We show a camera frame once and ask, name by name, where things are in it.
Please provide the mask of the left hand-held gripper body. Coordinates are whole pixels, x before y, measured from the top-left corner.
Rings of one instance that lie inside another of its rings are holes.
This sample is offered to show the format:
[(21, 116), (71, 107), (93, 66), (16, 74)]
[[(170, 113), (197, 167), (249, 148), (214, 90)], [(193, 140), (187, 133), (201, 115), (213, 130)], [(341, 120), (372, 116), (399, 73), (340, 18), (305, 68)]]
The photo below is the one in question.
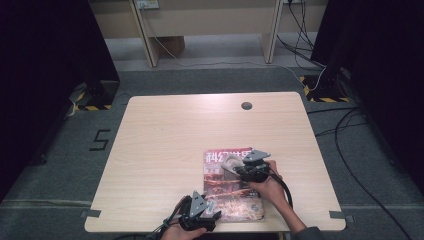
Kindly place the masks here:
[(207, 209), (205, 197), (196, 190), (191, 196), (186, 196), (186, 202), (179, 209), (178, 218), (180, 226), (186, 231), (205, 228), (207, 222), (214, 221), (211, 218), (203, 218), (202, 214)]

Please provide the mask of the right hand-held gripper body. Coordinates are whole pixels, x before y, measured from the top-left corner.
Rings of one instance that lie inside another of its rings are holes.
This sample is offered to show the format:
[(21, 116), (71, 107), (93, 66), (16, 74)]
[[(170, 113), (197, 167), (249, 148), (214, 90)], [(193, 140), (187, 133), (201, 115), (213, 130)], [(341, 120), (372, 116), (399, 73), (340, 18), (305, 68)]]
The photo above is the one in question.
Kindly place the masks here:
[(242, 175), (240, 179), (245, 182), (264, 182), (270, 171), (270, 164), (265, 162), (264, 159), (269, 156), (270, 154), (267, 152), (252, 150), (242, 159), (246, 167), (245, 175)]

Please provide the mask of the red magazine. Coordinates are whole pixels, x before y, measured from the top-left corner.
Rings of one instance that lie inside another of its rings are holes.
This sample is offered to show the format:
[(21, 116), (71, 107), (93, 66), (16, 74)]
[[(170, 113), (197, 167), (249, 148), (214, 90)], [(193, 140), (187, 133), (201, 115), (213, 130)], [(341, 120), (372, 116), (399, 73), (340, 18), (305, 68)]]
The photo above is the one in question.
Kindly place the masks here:
[(203, 154), (204, 195), (207, 209), (202, 217), (210, 218), (221, 211), (220, 222), (252, 222), (264, 218), (263, 201), (240, 177), (225, 180), (221, 163), (230, 154), (243, 159), (252, 151), (251, 147), (209, 149)]

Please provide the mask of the person's right hand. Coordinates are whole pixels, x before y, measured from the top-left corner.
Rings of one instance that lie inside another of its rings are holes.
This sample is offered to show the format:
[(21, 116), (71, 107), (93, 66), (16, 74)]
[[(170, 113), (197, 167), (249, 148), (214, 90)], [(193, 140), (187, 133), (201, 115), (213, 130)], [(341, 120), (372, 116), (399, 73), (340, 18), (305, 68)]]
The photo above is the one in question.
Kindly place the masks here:
[(278, 173), (276, 162), (268, 160), (268, 163), (270, 164), (271, 175), (262, 183), (249, 182), (248, 185), (281, 212), (289, 208), (284, 188), (279, 183), (282, 177)]

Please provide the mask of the person's left hand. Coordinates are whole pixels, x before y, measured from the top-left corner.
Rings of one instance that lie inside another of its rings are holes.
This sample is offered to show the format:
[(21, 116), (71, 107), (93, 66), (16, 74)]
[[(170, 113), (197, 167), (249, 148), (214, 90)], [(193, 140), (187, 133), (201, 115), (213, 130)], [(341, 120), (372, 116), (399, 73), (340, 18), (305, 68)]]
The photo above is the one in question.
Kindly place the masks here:
[(206, 228), (186, 231), (180, 226), (179, 221), (174, 219), (185, 202), (186, 197), (183, 197), (175, 206), (171, 216), (166, 220), (166, 229), (162, 231), (160, 240), (195, 240), (207, 232)]

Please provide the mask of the stand base with hazard tape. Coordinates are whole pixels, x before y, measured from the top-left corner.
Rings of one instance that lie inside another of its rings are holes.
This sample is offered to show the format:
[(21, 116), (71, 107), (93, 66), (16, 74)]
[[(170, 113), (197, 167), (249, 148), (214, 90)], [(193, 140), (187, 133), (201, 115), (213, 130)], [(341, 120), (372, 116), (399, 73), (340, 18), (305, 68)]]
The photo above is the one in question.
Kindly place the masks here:
[(319, 74), (303, 75), (299, 78), (305, 96), (310, 102), (348, 102), (346, 90), (340, 84), (337, 75), (328, 76), (326, 69)]
[(101, 81), (99, 88), (84, 87), (75, 100), (75, 110), (110, 110), (119, 88), (119, 81)]

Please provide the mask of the brown cardboard box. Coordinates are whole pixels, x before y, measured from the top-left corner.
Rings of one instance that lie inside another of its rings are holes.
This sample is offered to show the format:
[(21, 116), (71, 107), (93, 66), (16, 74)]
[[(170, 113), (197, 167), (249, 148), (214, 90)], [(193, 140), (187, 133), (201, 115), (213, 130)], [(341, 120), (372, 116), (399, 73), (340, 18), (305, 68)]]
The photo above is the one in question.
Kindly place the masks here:
[(185, 49), (183, 36), (159, 37), (158, 49), (161, 55), (178, 56)]

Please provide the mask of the beige desk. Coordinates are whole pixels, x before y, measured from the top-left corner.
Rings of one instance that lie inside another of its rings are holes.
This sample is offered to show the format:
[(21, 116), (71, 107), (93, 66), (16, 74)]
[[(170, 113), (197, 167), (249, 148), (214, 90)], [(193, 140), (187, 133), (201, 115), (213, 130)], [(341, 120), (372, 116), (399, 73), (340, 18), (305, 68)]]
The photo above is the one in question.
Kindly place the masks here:
[(316, 32), (329, 0), (158, 0), (140, 10), (135, 0), (88, 0), (105, 38), (139, 38), (147, 63), (158, 64), (159, 37), (257, 34), (264, 62), (273, 61), (277, 35)]

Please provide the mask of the dark curtain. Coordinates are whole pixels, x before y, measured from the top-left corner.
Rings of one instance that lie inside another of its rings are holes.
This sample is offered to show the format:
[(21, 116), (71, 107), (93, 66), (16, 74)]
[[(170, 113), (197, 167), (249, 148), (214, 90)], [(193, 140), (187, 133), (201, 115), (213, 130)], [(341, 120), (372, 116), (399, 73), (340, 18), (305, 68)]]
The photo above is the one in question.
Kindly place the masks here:
[(366, 114), (424, 195), (424, 0), (328, 0), (313, 58), (351, 73)]
[(89, 0), (0, 0), (0, 201), (74, 88), (119, 79)]

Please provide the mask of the white power strip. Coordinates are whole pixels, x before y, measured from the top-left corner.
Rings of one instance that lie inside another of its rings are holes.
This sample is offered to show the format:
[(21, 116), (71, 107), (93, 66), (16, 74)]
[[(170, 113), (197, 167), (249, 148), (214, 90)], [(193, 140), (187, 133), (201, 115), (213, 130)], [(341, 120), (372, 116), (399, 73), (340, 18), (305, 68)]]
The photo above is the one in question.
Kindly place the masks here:
[(135, 0), (136, 6), (140, 10), (159, 9), (158, 0)]

